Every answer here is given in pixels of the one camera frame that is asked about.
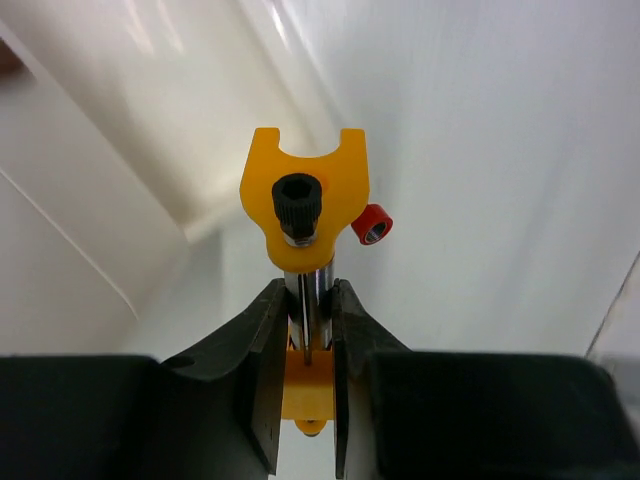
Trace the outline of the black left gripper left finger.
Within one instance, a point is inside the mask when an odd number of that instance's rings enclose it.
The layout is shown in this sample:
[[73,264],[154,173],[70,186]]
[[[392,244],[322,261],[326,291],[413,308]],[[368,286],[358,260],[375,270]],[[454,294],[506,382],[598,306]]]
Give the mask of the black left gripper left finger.
[[276,470],[286,289],[164,360],[5,356],[5,479],[265,479]]

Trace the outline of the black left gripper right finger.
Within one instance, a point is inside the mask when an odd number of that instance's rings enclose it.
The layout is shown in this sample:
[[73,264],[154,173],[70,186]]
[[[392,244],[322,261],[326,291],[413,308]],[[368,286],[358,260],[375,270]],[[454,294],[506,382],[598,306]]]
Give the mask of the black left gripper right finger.
[[414,351],[332,292],[339,479],[635,479],[612,376],[568,355]]

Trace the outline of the white drawer cabinet box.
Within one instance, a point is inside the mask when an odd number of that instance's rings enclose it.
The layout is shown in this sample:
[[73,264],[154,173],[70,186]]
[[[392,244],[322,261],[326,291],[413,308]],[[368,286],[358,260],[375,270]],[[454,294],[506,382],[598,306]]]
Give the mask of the white drawer cabinet box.
[[8,28],[1,66],[2,351],[167,355],[184,234]]

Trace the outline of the yellow clamp tool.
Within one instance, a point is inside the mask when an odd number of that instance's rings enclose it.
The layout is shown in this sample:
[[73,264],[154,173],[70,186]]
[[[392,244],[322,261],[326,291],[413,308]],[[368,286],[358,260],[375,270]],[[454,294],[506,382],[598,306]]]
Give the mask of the yellow clamp tool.
[[393,227],[391,216],[369,197],[364,130],[342,130],[338,146],[316,157],[283,150],[275,127],[255,130],[240,199],[264,235],[270,261],[284,275],[288,339],[282,416],[308,437],[336,417],[336,242],[351,229],[360,244],[374,245]]

